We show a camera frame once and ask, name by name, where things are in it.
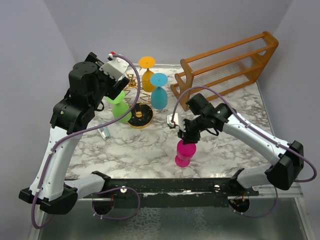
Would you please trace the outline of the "pink plastic goblet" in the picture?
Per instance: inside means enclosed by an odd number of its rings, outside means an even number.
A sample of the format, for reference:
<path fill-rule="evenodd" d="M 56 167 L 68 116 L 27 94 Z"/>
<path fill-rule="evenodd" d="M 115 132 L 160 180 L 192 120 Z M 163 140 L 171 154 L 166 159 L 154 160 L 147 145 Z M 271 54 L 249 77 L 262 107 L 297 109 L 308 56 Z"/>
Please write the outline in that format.
<path fill-rule="evenodd" d="M 184 141 L 180 140 L 176 147 L 176 165 L 181 168 L 187 167 L 191 162 L 191 158 L 196 153 L 196 150 L 197 147 L 195 143 L 184 144 Z"/>

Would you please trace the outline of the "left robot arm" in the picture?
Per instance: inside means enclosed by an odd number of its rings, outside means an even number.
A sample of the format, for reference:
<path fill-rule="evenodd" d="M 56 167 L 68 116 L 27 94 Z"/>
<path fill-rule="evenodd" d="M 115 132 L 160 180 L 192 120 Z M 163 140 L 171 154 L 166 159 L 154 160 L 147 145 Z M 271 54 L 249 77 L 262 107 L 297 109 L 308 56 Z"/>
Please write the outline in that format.
<path fill-rule="evenodd" d="M 38 174 L 30 187 L 20 191 L 19 199 L 38 205 L 47 214 L 65 215 L 83 197 L 95 193 L 103 198 L 110 193 L 110 177 L 98 171 L 71 181 L 66 181 L 65 176 L 75 148 L 103 97 L 114 100 L 129 83 L 124 76 L 128 66 L 113 53 L 107 62 L 102 62 L 92 52 L 73 66 L 68 74 L 69 88 L 53 108 L 49 141 Z"/>

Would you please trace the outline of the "green plastic goblet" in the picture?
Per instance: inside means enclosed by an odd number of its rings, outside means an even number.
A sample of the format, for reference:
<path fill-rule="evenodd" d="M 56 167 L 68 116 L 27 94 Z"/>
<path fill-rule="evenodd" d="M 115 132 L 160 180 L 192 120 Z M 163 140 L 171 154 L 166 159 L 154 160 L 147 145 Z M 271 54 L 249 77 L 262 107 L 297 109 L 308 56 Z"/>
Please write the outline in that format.
<path fill-rule="evenodd" d="M 115 99 L 106 97 L 106 100 L 108 103 L 112 104 L 112 114 L 114 118 L 119 118 L 129 109 L 129 105 L 124 101 L 125 92 L 123 90 Z"/>

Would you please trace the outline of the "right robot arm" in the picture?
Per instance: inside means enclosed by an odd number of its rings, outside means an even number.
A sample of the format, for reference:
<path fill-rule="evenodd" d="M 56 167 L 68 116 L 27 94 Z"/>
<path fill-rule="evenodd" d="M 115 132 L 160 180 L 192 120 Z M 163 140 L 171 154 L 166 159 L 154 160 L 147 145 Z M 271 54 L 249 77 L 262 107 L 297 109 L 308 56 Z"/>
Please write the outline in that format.
<path fill-rule="evenodd" d="M 288 190 L 304 167 L 304 147 L 298 141 L 287 142 L 279 139 L 251 122 L 225 103 L 214 107 L 200 93 L 193 96 L 187 105 L 196 116 L 193 120 L 174 114 L 172 125 L 178 126 L 178 137 L 184 144 L 196 144 L 201 132 L 209 129 L 231 135 L 242 141 L 268 163 L 255 168 L 239 169 L 229 180 L 229 189 L 240 196 L 247 189 L 271 184 L 280 190 Z"/>

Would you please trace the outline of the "teal plastic goblet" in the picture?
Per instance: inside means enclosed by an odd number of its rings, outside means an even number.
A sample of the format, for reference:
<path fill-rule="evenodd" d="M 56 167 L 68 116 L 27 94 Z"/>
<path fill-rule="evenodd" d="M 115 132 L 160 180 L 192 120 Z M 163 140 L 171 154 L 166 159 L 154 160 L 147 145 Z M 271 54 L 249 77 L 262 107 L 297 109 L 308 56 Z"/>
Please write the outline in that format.
<path fill-rule="evenodd" d="M 168 104 L 168 95 L 163 88 L 168 83 L 168 77 L 164 73 L 155 73 L 151 76 L 150 83 L 155 86 L 151 93 L 151 105 L 154 109 L 162 110 Z"/>

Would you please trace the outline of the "orange plastic goblet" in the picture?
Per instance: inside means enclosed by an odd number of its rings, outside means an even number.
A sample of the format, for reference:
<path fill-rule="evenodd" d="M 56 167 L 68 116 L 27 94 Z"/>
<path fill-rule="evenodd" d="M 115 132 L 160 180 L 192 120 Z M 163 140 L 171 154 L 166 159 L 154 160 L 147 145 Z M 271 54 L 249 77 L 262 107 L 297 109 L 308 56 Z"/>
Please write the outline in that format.
<path fill-rule="evenodd" d="M 142 88 L 145 92 L 151 93 L 156 87 L 151 84 L 150 79 L 154 72 L 150 70 L 155 64 L 156 60 L 152 56 L 144 56 L 139 62 L 139 66 L 141 69 L 146 69 L 146 72 L 142 75 L 141 82 Z"/>

